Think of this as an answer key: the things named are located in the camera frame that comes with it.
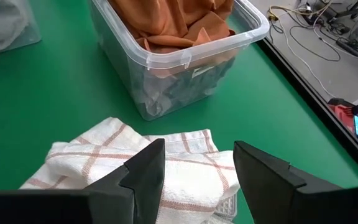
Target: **orange cloth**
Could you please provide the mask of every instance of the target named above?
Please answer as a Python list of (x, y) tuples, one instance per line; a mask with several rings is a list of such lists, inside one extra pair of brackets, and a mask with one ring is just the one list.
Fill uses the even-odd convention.
[(234, 35), (233, 0), (109, 0), (140, 46), (169, 53)]

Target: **checkered towel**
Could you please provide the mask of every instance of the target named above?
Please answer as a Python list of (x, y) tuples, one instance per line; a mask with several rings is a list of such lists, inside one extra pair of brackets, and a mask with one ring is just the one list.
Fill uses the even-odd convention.
[(209, 130), (141, 136), (108, 118), (71, 142), (53, 144), (21, 189), (83, 189), (157, 138), (165, 139), (165, 180), (157, 223), (226, 223), (239, 190), (232, 151), (219, 152)]

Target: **green table surface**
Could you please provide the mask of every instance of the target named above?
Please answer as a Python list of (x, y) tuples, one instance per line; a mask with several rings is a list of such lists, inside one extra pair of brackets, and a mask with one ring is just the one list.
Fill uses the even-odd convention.
[[(0, 189), (17, 189), (54, 141), (109, 116), (141, 134), (208, 128), (220, 150), (240, 139), (334, 184), (358, 186), (358, 165), (257, 45), (237, 56), (213, 96), (144, 121), (97, 44), (88, 3), (31, 5), (43, 41), (0, 54)], [(235, 221), (252, 223), (242, 194)]]

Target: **blue display screen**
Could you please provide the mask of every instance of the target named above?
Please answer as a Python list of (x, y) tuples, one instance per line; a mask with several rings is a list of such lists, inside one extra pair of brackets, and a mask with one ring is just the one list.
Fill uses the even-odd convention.
[(356, 128), (356, 135), (358, 135), (358, 116), (354, 116), (354, 127)]

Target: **clear plastic bin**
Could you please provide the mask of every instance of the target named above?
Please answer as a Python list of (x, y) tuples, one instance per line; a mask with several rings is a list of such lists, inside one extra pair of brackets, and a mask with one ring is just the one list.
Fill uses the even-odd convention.
[(108, 0), (89, 0), (101, 47), (124, 82), (142, 117), (152, 120), (213, 93), (236, 54), (263, 39), (265, 16), (246, 0), (235, 0), (227, 19), (236, 35), (169, 54), (143, 49)]
[(41, 40), (27, 0), (0, 0), (0, 52)]

